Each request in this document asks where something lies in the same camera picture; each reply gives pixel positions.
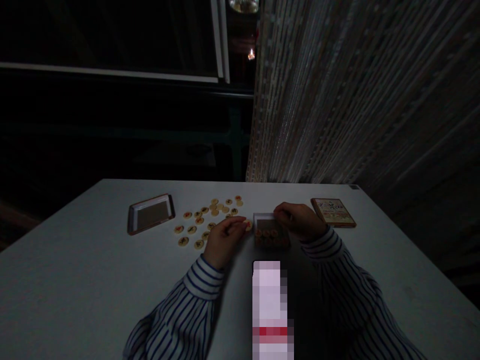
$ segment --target game piece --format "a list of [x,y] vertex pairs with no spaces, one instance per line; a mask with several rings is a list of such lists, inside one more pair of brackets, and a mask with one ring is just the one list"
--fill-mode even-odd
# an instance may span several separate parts
[[250,231],[250,230],[252,229],[252,222],[251,222],[250,220],[248,220],[248,219],[247,219],[247,220],[245,220],[245,221],[244,221],[244,223],[246,223],[246,224],[247,224],[247,226],[246,226],[246,229],[245,229],[245,230],[246,230],[246,231]]
[[182,237],[180,240],[178,240],[178,246],[184,247],[189,243],[189,238],[188,237]]
[[200,250],[201,248],[204,247],[204,241],[203,240],[195,241],[195,245],[193,247],[197,250]]
[[288,250],[290,238],[288,231],[275,219],[273,213],[254,213],[255,238],[260,237],[261,242],[255,241],[255,247],[265,250]]

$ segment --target game piece in box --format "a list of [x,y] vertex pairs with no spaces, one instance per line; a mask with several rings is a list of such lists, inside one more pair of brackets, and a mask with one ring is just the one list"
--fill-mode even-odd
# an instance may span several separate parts
[[313,198],[311,204],[316,214],[334,228],[354,228],[354,219],[339,199]]
[[275,220],[272,213],[253,214],[255,247],[264,250],[286,250],[290,247],[289,232]]
[[128,208],[127,233],[138,234],[175,217],[172,196],[163,194],[137,202]]

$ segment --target striped shirt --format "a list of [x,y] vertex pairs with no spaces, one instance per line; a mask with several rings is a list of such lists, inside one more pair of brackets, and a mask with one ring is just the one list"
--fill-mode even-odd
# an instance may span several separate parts
[[[319,296],[331,324],[352,334],[347,359],[425,359],[407,339],[373,277],[355,264],[337,233],[301,243],[318,273]],[[214,300],[224,274],[201,255],[168,296],[132,330],[125,359],[205,359]]]

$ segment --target blurred object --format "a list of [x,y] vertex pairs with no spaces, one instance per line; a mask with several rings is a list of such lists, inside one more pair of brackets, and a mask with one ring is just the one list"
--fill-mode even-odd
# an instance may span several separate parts
[[259,0],[230,0],[230,7],[240,14],[255,14],[259,10]]
[[253,49],[250,49],[250,52],[248,53],[248,60],[253,60],[255,59],[255,53]]

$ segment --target round game piece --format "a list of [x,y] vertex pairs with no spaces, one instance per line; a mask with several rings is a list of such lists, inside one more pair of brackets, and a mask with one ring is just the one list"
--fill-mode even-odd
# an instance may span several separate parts
[[247,223],[247,226],[246,226],[246,231],[250,231],[252,230],[252,222],[250,220],[245,220],[244,223]]
[[180,240],[178,240],[178,246],[184,247],[189,243],[189,238],[188,237],[182,237]]
[[204,247],[204,241],[203,240],[195,241],[195,245],[193,245],[193,247],[197,250],[200,250],[201,248]]

